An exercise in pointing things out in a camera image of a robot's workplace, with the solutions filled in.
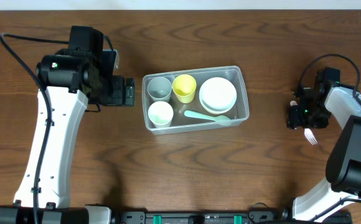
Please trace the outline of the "pink plastic fork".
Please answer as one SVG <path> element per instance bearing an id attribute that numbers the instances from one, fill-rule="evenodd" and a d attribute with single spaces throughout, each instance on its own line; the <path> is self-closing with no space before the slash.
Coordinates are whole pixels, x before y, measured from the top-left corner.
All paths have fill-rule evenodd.
<path id="1" fill-rule="evenodd" d="M 296 101 L 290 101 L 290 106 L 297 106 L 297 102 Z M 304 135 L 305 138 L 312 144 L 312 145 L 316 145 L 318 142 L 313 134 L 313 132 L 309 129 L 309 128 L 304 128 Z"/>

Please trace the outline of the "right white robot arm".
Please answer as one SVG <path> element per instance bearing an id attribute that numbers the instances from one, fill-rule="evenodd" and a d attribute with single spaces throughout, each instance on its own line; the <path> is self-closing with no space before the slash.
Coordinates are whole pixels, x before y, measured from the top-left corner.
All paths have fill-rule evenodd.
<path id="1" fill-rule="evenodd" d="M 294 199 L 294 220 L 322 222 L 351 203 L 361 203 L 361 96 L 332 87 L 324 106 L 342 132 L 326 165 L 326 176 L 308 193 Z"/>

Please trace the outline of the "clear plastic container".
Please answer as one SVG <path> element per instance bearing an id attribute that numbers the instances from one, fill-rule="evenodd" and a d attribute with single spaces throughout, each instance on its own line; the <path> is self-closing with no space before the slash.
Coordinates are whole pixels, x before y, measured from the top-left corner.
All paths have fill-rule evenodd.
<path id="1" fill-rule="evenodd" d="M 174 117 L 172 123 L 168 128 L 156 128 L 155 125 L 148 118 L 148 109 L 156 101 L 153 101 L 148 94 L 148 83 L 156 77 L 165 77 L 173 83 L 174 79 L 179 75 L 188 74 L 195 78 L 197 82 L 197 88 L 195 91 L 194 99 L 188 103 L 181 103 L 175 93 L 172 90 L 171 98 L 169 104 L 174 110 Z M 211 114 L 207 112 L 200 103 L 199 92 L 202 84 L 214 77 L 225 78 L 230 81 L 237 91 L 237 99 L 233 108 L 224 113 L 224 114 Z M 146 127 L 155 135 L 160 134 L 172 134 L 172 133 L 181 133 L 181 132 L 190 132 L 190 131 L 200 131 L 205 129 L 217 129 L 230 126 L 238 126 L 243 121 L 247 120 L 250 111 L 248 107 L 248 98 L 246 94 L 246 86 L 243 80 L 243 75 L 238 66 L 224 66 L 224 67 L 211 67 L 211 68 L 199 68 L 193 70 L 182 70 L 176 72 L 164 72 L 156 73 L 151 75 L 146 75 L 143 77 L 142 81 L 142 102 L 143 102 L 143 113 Z M 220 116 L 224 115 L 231 119 L 232 123 L 229 126 L 222 126 L 220 123 L 215 121 L 205 120 L 205 119 L 195 119 L 188 118 L 184 116 L 184 111 L 191 110 L 198 113 L 206 114 L 209 116 Z"/>

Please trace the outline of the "yellow plastic cup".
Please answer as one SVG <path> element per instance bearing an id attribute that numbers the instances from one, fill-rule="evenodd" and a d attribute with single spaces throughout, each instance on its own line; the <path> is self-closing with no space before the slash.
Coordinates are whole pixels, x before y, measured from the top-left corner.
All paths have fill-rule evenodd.
<path id="1" fill-rule="evenodd" d="M 194 99 L 196 88 L 195 78 L 188 74 L 179 75 L 172 83 L 173 92 L 183 104 L 188 104 Z"/>

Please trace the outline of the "grey plastic cup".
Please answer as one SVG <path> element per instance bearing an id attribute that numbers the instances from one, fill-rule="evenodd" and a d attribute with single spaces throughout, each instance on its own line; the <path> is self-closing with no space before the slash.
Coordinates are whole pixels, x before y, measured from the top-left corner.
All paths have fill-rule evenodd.
<path id="1" fill-rule="evenodd" d="M 153 101 L 168 103 L 171 98 L 172 83 L 165 77 L 156 77 L 148 83 L 147 90 Z"/>

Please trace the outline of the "pale green plastic spoon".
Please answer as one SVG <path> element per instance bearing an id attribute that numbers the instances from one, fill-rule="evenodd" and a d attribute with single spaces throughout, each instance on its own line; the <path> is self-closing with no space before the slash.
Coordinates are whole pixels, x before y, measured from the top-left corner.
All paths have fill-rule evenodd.
<path id="1" fill-rule="evenodd" d="M 220 125 L 222 125 L 222 126 L 229 126 L 232 123 L 231 119 L 224 115 L 209 116 L 209 115 L 198 113 L 198 112 L 191 111 L 191 110 L 184 111 L 184 116 L 186 116 L 188 118 L 205 119 L 205 120 L 215 121 L 216 123 L 220 123 Z"/>

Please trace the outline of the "white bowl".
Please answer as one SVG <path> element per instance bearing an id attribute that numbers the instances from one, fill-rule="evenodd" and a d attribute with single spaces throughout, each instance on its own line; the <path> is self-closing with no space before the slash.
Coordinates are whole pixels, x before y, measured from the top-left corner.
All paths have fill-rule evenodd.
<path id="1" fill-rule="evenodd" d="M 235 104 L 237 91 L 234 85 L 225 78 L 214 77 L 206 80 L 200 87 L 199 100 L 215 109 L 224 109 Z"/>

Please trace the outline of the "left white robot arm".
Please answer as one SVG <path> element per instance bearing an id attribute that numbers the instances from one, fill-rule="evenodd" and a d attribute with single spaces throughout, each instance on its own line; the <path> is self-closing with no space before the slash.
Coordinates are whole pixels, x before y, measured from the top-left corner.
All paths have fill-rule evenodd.
<path id="1" fill-rule="evenodd" d="M 37 65 L 47 75 L 45 90 L 38 93 L 37 126 L 26 174 L 12 205 L 0 205 L 0 223 L 116 223 L 105 205 L 70 206 L 70 171 L 77 133 L 89 103 L 98 106 L 134 106 L 134 79 L 114 76 L 117 51 L 104 50 L 96 67 L 107 86 L 99 99 L 81 90 L 71 91 L 76 75 L 85 81 L 92 64 L 64 55 L 47 55 Z"/>

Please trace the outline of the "white plastic cup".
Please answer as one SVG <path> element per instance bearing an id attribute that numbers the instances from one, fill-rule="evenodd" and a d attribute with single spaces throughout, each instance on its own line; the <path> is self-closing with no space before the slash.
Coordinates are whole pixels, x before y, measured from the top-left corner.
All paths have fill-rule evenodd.
<path id="1" fill-rule="evenodd" d="M 154 102 L 148 109 L 148 118 L 156 128 L 168 128 L 173 117 L 174 110 L 165 101 Z"/>

